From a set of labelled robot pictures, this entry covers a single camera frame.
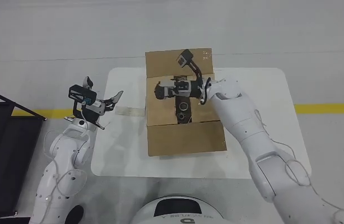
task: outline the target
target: robot end effector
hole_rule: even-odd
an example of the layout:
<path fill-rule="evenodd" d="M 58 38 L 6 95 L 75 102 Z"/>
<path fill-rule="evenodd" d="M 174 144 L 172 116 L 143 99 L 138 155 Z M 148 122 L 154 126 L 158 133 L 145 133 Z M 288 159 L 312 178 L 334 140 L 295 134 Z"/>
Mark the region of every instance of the robot end effector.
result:
<path fill-rule="evenodd" d="M 155 87 L 155 96 L 159 100 L 176 96 L 192 97 L 199 99 L 204 105 L 208 99 L 217 95 L 220 99 L 233 99 L 241 96 L 241 89 L 238 81 L 223 79 L 220 81 L 204 79 L 200 68 L 192 60 L 193 54 L 190 50 L 184 50 L 177 58 L 178 64 L 183 68 L 189 66 L 196 74 L 196 80 L 187 80 L 186 77 L 176 76 L 172 80 L 158 82 Z"/>
<path fill-rule="evenodd" d="M 97 98 L 97 93 L 92 89 L 93 82 L 87 76 L 83 85 L 73 85 L 69 89 L 69 98 L 74 100 L 73 114 L 75 117 L 86 120 L 102 130 L 105 129 L 97 120 L 103 116 L 105 112 L 112 111 L 122 96 L 123 91 L 119 91 L 114 97 L 107 100 Z M 77 103 L 81 104 L 81 110 L 77 110 Z"/>

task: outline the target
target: cardboard box flap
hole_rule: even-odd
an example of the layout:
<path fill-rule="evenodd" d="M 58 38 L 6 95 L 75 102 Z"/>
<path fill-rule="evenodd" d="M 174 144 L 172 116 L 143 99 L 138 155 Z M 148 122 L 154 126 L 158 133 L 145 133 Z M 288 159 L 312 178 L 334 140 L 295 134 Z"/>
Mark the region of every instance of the cardboard box flap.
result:
<path fill-rule="evenodd" d="M 148 155 L 170 156 L 226 150 L 221 122 L 147 127 Z"/>
<path fill-rule="evenodd" d="M 178 56 L 184 51 L 168 50 L 163 52 L 146 52 L 146 74 L 147 78 L 158 76 L 194 76 L 192 70 L 185 66 L 181 68 L 177 63 Z M 213 73 L 212 49 L 198 48 L 190 49 L 193 61 L 198 65 L 202 74 Z"/>

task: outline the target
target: white cable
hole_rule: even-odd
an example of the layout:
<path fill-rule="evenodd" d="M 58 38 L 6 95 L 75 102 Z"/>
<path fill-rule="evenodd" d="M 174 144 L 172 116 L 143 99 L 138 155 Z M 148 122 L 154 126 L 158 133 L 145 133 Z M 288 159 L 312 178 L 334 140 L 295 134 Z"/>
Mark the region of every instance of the white cable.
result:
<path fill-rule="evenodd" d="M 274 139 L 272 139 L 272 138 L 270 137 L 269 133 L 268 133 L 267 130 L 266 130 L 266 126 L 267 126 L 267 125 L 263 123 L 262 116 L 261 116 L 259 110 L 255 109 L 255 110 L 254 110 L 254 113 L 255 113 L 255 115 L 257 116 L 258 120 L 261 122 L 262 127 L 263 127 L 264 131 L 267 133 L 267 135 L 269 136 L 270 140 L 271 140 L 272 142 L 274 142 L 274 143 L 281 144 L 281 145 L 283 145 L 283 146 L 288 147 L 288 148 L 291 150 L 294 159 L 296 159 L 295 152 L 294 152 L 294 150 L 292 149 L 292 147 L 290 147 L 290 146 L 288 146 L 287 144 L 284 144 L 284 143 L 282 143 L 282 142 L 275 141 Z"/>
<path fill-rule="evenodd" d="M 53 194 L 53 192 L 55 191 L 55 189 L 57 189 L 57 190 L 59 191 L 59 193 L 60 193 L 62 196 L 64 196 L 64 197 L 72 197 L 72 196 L 78 194 L 78 193 L 83 189 L 83 187 L 85 186 L 85 184 L 86 184 L 86 182 L 87 182 L 87 173 L 86 173 L 84 170 L 79 170 L 79 169 L 71 169 L 71 170 L 68 170 L 67 172 L 65 172 L 65 173 L 61 176 L 61 178 L 59 178 L 59 176 L 58 176 L 58 175 L 59 175 L 59 172 L 58 172 L 58 164 L 57 164 L 56 160 L 55 160 L 52 156 L 48 155 L 48 153 L 47 153 L 46 150 L 45 150 L 45 140 L 46 140 L 47 135 L 48 135 L 50 132 L 58 132 L 58 131 L 56 131 L 56 130 L 50 130 L 50 131 L 46 132 L 46 134 L 45 134 L 45 136 L 44 136 L 44 140 L 43 140 L 43 150 L 44 150 L 45 156 L 46 156 L 47 158 L 51 159 L 51 160 L 54 162 L 54 164 L 55 164 L 55 171 L 56 171 L 56 173 L 55 173 L 54 175 L 56 175 L 56 176 L 55 176 L 56 182 L 55 182 L 55 186 L 53 187 L 51 193 L 45 198 L 45 199 L 47 199 L 47 198 L 49 199 L 49 200 L 48 200 L 48 205 L 47 205 L 47 208 L 46 208 L 46 210 L 45 210 L 45 212 L 44 212 L 43 218 L 41 219 L 41 221 L 39 222 L 39 224 L 43 223 L 43 221 L 44 221 L 44 219 L 45 219 L 45 216 L 46 216 L 46 214 L 47 214 L 47 211 L 49 210 L 49 208 L 50 208 L 50 206 L 51 206 L 51 202 L 52 202 L 52 200 L 53 200 L 53 199 L 52 199 L 52 194 Z M 63 193 L 60 191 L 60 189 L 59 189 L 59 183 L 60 183 L 60 181 L 65 177 L 65 175 L 68 174 L 68 173 L 71 172 L 71 171 L 79 171 L 79 172 L 81 172 L 81 173 L 85 173 L 85 177 L 86 177 L 86 178 L 85 178 L 85 182 L 84 182 L 84 184 L 82 185 L 81 189 L 79 189 L 76 193 L 74 193 L 74 194 L 72 194 L 72 195 L 65 195 L 65 194 L 63 194 Z"/>
<path fill-rule="evenodd" d="M 80 135 L 80 137 L 85 136 L 86 132 L 89 130 L 89 124 L 88 124 L 88 122 L 87 122 L 85 116 L 83 115 L 82 110 L 81 110 L 81 116 L 82 116 L 83 120 L 84 120 L 85 123 L 86 123 L 86 130 Z"/>
<path fill-rule="evenodd" d="M 263 123 L 263 121 L 262 121 L 262 116 L 261 116 L 259 110 L 254 110 L 254 113 L 255 113 L 255 115 L 257 116 L 258 120 L 261 122 L 264 131 L 265 131 L 265 132 L 267 133 L 267 135 L 269 136 L 269 133 L 268 133 L 267 130 L 265 129 L 266 125 L 265 125 L 265 124 Z M 334 222 L 335 224 L 337 224 L 336 215 L 337 215 L 338 213 L 340 213 L 340 212 L 344 212 L 344 208 L 341 208 L 341 207 L 339 207 L 339 206 L 336 206 L 335 204 L 333 204 L 333 203 L 331 203 L 331 202 L 325 200 L 325 199 L 317 192 L 317 190 L 315 189 L 315 187 L 314 187 L 314 185 L 313 185 L 313 183 L 312 183 L 312 180 L 310 179 L 310 176 L 309 176 L 308 172 L 306 171 L 305 166 L 304 166 L 299 160 L 296 159 L 296 157 L 295 157 L 295 152 L 294 152 L 294 150 L 292 149 L 292 147 L 290 147 L 290 146 L 288 146 L 287 144 L 284 144 L 284 143 L 282 143 L 282 142 L 274 141 L 272 138 L 270 138 L 270 139 L 271 139 L 272 142 L 275 142 L 275 143 L 277 143 L 277 144 L 281 144 L 281 145 L 283 145 L 283 146 L 286 146 L 286 147 L 288 147 L 288 148 L 292 151 L 294 159 L 290 159 L 290 160 L 286 161 L 286 162 L 285 162 L 285 165 L 284 165 L 284 169 L 285 169 L 285 172 L 287 173 L 288 177 L 289 177 L 292 181 L 296 182 L 297 185 L 299 185 L 299 186 L 306 186 L 306 187 L 310 186 L 310 187 L 312 188 L 312 190 L 314 191 L 314 193 L 315 193 L 323 202 L 327 203 L 327 204 L 330 205 L 331 207 L 336 208 L 337 211 L 334 212 L 334 214 L 333 214 L 333 222 Z M 290 166 L 289 166 L 289 163 L 290 163 L 290 162 L 297 162 L 297 163 L 304 169 L 304 171 L 305 171 L 305 173 L 306 173 L 306 177 L 307 177 L 308 180 L 309 180 L 309 184 L 303 184 L 303 183 L 301 183 L 300 181 L 298 181 L 298 179 L 296 178 L 296 175 L 294 174 L 293 170 L 292 170 L 292 169 L 290 168 Z M 295 179 L 294 179 L 294 178 L 291 176 L 291 174 L 287 171 L 287 167 L 288 167 L 289 170 L 292 172 L 292 174 L 293 174 L 293 176 L 295 177 Z"/>

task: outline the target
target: black shoe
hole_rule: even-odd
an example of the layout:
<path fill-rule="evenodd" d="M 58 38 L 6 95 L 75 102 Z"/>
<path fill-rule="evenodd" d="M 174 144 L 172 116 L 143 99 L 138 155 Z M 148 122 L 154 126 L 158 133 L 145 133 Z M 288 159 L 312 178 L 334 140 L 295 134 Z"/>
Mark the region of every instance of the black shoe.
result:
<path fill-rule="evenodd" d="M 65 224 L 78 224 L 83 216 L 83 207 L 75 206 L 66 217 Z"/>

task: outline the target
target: tape on table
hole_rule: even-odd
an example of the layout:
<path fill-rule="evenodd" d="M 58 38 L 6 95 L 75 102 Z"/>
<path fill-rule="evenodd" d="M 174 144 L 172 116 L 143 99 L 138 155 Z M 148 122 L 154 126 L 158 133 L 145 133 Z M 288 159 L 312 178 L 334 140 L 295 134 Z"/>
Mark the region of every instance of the tape on table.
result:
<path fill-rule="evenodd" d="M 123 116 L 145 116 L 145 108 L 128 108 L 126 106 L 116 106 L 115 114 Z"/>

